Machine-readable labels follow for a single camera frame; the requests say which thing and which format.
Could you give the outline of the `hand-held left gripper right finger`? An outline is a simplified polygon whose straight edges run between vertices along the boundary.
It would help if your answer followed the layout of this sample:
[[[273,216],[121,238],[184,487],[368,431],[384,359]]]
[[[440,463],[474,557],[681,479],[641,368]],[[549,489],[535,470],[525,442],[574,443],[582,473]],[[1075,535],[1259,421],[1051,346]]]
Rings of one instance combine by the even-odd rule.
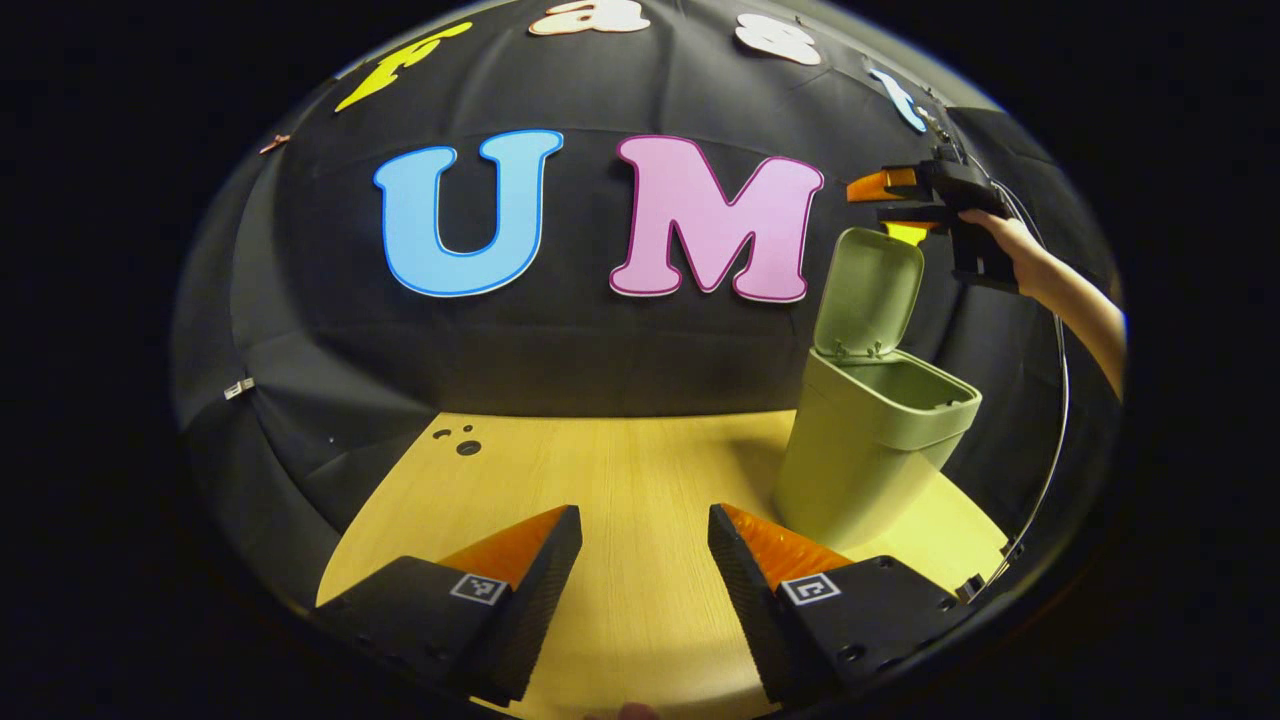
[[[730,503],[707,534],[772,703],[860,694],[963,623],[960,596],[896,557],[854,561]]]

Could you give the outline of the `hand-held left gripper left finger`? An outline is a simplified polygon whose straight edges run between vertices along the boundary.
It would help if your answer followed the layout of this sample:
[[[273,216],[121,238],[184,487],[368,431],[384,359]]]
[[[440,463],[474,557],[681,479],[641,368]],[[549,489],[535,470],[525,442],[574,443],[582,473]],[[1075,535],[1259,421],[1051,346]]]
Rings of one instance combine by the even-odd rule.
[[[521,701],[582,546],[561,505],[442,560],[401,556],[315,618],[394,670],[462,700]]]

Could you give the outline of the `green desktop garbage bin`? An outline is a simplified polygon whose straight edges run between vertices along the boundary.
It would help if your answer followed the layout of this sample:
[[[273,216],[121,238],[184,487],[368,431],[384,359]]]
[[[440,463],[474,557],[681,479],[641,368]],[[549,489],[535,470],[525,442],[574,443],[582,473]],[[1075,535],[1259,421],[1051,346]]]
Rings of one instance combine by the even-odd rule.
[[[973,384],[902,341],[922,287],[918,246],[846,229],[835,245],[773,505],[790,530],[833,550],[890,527],[977,418]]]

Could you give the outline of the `wooden desktop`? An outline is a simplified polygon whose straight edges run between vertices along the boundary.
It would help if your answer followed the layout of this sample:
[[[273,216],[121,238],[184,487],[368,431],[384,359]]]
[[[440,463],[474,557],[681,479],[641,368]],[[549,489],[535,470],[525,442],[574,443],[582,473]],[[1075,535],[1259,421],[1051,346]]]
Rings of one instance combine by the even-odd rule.
[[[772,486],[791,411],[681,418],[443,413],[342,536],[324,603],[401,556],[443,559],[561,505],[582,548],[522,701],[524,720],[753,720],[765,698],[707,546],[726,502],[774,520]]]

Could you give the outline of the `black backdrop cloth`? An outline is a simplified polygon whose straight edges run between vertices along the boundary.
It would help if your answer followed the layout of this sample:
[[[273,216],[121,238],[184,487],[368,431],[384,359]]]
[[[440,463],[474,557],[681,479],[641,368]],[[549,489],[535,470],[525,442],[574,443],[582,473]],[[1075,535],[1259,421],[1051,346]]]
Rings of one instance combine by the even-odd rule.
[[[1114,256],[1085,200],[1016,120],[961,106],[951,74],[915,61],[864,20],[808,13],[815,0],[639,0],[645,29],[536,38],[564,0],[481,3],[402,33],[330,74],[274,124],[291,141],[251,152],[211,201],[175,297],[170,397],[180,432],[214,441],[224,469],[198,480],[247,564],[308,602],[337,542],[381,478],[442,413],[698,416],[791,409],[837,233],[869,222],[838,192],[878,161],[924,158],[933,137],[892,109],[887,70],[1030,209],[1050,249],[1105,291]],[[550,129],[541,242],[486,293],[434,299],[393,277],[374,172],[421,147],[457,154],[442,179],[445,247],[497,232],[497,165],[481,141]],[[727,199],[768,158],[818,169],[790,304],[732,287],[750,243],[710,288],[684,250],[681,286],[631,299],[623,263],[635,135],[692,141]],[[224,389],[252,377],[250,392]]]

